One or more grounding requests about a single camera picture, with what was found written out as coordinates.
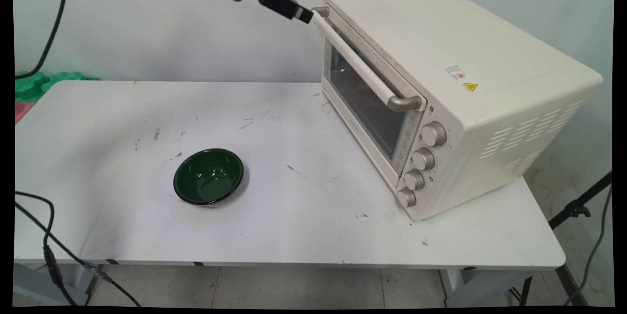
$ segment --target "oven door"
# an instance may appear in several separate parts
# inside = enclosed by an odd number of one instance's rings
[[[349,129],[396,188],[426,100],[330,7],[313,21],[326,37],[322,87]]]

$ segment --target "oven glass window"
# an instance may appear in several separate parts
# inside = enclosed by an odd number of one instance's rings
[[[352,50],[359,55],[370,69],[383,82],[388,84],[387,79],[369,62],[363,53],[355,48],[340,31],[336,30],[336,32],[342,36],[344,41],[351,46]],[[329,77],[327,79],[329,79],[346,106],[351,109],[352,114],[359,120],[370,138],[383,152],[383,155],[393,164],[394,151],[399,142],[399,135],[402,131],[406,113],[394,112],[387,108],[333,46],[331,46],[329,69]],[[392,86],[389,84],[387,86],[397,96],[403,97]]]

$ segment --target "green bowl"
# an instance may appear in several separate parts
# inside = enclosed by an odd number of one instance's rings
[[[244,165],[225,149],[206,149],[188,157],[174,174],[174,191],[196,205],[212,204],[231,195],[244,177]]]

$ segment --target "oven knob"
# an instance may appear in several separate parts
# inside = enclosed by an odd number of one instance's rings
[[[423,178],[423,174],[421,174],[417,169],[412,169],[405,173],[403,176],[403,180],[405,180],[405,185],[412,191],[418,191],[425,187],[425,179]]]
[[[411,160],[414,162],[414,166],[421,171],[427,171],[435,167],[435,157],[429,149],[423,147],[417,149],[412,155]]]
[[[403,188],[396,192],[396,198],[403,207],[411,207],[416,205],[416,196],[409,188]]]
[[[423,141],[427,146],[440,146],[446,142],[446,130],[443,125],[436,121],[423,126],[420,134],[423,136]]]

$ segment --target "green foam mat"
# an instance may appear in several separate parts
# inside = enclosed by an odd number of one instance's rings
[[[61,72],[50,77],[37,72],[35,75],[15,80],[15,100],[17,102],[37,102],[57,82],[63,80],[99,80],[97,77],[85,77],[80,72]]]

